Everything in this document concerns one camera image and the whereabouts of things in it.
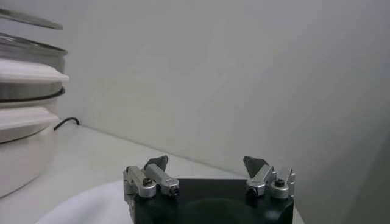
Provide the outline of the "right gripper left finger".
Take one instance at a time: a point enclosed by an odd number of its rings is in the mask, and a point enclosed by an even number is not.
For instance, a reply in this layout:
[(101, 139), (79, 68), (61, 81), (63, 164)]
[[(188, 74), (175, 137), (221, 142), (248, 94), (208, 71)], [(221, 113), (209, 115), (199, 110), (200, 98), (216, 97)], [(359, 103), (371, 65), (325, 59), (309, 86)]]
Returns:
[(124, 195), (138, 195), (141, 198), (152, 198), (160, 193), (169, 197), (180, 194), (179, 180), (169, 176), (165, 170), (168, 156), (151, 158), (141, 169), (138, 166), (128, 166), (123, 172)]

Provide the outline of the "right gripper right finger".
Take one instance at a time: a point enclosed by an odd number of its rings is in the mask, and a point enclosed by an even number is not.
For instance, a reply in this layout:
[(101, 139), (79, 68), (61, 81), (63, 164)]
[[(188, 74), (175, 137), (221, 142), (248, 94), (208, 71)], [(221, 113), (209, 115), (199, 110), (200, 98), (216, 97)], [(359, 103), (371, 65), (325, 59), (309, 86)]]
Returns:
[(249, 174), (246, 181), (248, 195), (258, 198), (270, 194), (278, 200), (294, 198), (296, 175), (292, 169), (282, 167), (276, 170), (264, 159), (251, 156), (244, 156), (243, 163)]

